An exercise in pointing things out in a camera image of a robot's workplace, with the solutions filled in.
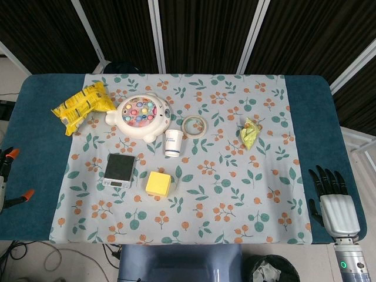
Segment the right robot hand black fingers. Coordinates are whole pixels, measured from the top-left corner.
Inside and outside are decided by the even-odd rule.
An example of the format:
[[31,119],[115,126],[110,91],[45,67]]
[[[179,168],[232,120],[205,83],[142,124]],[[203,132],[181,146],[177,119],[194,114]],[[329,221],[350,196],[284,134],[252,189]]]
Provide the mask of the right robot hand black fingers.
[[311,216],[324,227],[334,239],[354,238],[360,232],[360,224],[353,198],[348,194],[345,180],[340,172],[331,172],[317,165],[310,169],[320,210],[315,200],[309,199]]

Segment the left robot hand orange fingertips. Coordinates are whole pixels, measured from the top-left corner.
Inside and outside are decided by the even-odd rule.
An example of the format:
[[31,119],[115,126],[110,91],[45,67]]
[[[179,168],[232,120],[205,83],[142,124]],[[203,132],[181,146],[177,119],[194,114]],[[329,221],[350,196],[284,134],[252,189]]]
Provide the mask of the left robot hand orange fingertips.
[[13,147],[1,150],[1,212],[3,209],[28,202],[35,192],[34,189],[30,189],[20,197],[10,200],[5,199],[6,184],[11,171],[12,162],[17,158],[18,154],[19,149],[14,149]]

